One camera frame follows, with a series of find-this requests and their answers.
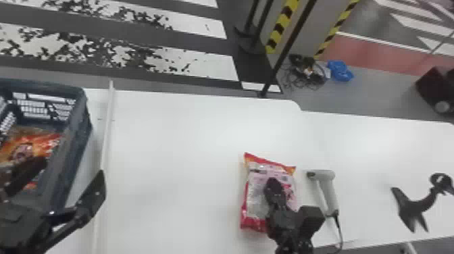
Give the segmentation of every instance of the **blue plastic bag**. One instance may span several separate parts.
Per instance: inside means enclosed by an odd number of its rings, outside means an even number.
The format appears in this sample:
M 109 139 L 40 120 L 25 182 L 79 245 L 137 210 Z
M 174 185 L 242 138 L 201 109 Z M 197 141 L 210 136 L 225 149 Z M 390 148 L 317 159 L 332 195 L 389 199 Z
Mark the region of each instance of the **blue plastic bag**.
M 326 67 L 331 70 L 331 76 L 333 76 L 336 80 L 347 82 L 354 78 L 353 73 L 349 71 L 344 61 L 331 60 L 328 61 L 328 65 Z

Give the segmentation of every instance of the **white table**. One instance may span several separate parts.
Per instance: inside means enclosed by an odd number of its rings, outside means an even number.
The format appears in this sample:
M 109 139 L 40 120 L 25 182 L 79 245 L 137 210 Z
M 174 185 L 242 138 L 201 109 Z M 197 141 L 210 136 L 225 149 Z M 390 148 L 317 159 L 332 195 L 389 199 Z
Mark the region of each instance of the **white table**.
M 87 91 L 95 101 L 101 93 Z M 84 229 L 96 253 L 273 253 L 266 236 L 239 229 L 245 151 L 297 166 L 300 205 L 324 206 L 305 170 L 333 169 L 349 248 L 454 236 L 444 227 L 454 197 L 425 213 L 430 234 L 412 234 L 389 191 L 398 186 L 420 199 L 429 175 L 454 176 L 452 125 L 303 112 L 291 101 L 132 91 L 118 91 L 114 105 L 107 200 L 98 230 Z M 102 112 L 95 108 L 91 114 Z M 76 238 L 61 245 L 82 253 Z M 317 247 L 337 241 L 330 220 L 313 238 Z

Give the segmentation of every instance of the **snack bag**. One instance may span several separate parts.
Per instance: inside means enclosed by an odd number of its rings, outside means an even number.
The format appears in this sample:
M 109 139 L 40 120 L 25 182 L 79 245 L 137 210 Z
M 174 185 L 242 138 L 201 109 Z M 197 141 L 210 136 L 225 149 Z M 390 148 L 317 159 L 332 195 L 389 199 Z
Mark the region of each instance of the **snack bag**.
M 266 181 L 268 178 L 276 178 L 284 187 L 287 205 L 296 211 L 297 201 L 293 179 L 296 167 L 288 167 L 268 161 L 250 153 L 245 153 L 245 164 L 249 175 L 245 185 L 243 205 L 241 205 L 240 228 L 251 228 L 258 232 L 266 232 L 268 203 L 263 193 Z
M 14 126 L 0 148 L 0 170 L 19 164 L 34 156 L 49 158 L 60 138 L 61 134 L 50 130 L 30 126 Z M 42 173 L 43 170 L 24 189 L 34 190 Z

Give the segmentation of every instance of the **handheld scanner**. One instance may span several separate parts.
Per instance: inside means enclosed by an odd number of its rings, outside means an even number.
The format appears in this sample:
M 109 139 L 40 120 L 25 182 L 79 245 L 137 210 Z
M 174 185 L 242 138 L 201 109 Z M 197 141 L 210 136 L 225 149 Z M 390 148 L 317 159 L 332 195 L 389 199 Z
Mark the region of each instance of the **handheld scanner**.
M 332 185 L 332 180 L 336 177 L 336 174 L 332 170 L 312 170 L 307 173 L 307 177 L 311 180 L 319 181 L 328 206 L 326 215 L 328 217 L 336 217 L 339 214 L 339 205 L 334 186 Z

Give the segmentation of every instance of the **red floor marking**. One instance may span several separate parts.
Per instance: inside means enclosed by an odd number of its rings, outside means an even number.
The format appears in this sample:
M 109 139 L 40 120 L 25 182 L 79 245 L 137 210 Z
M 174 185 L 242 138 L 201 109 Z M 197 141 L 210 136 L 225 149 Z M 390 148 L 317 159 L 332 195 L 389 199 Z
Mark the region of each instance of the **red floor marking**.
M 343 60 L 349 66 L 421 76 L 434 66 L 454 68 L 454 57 L 429 55 L 380 43 L 336 35 L 321 60 Z

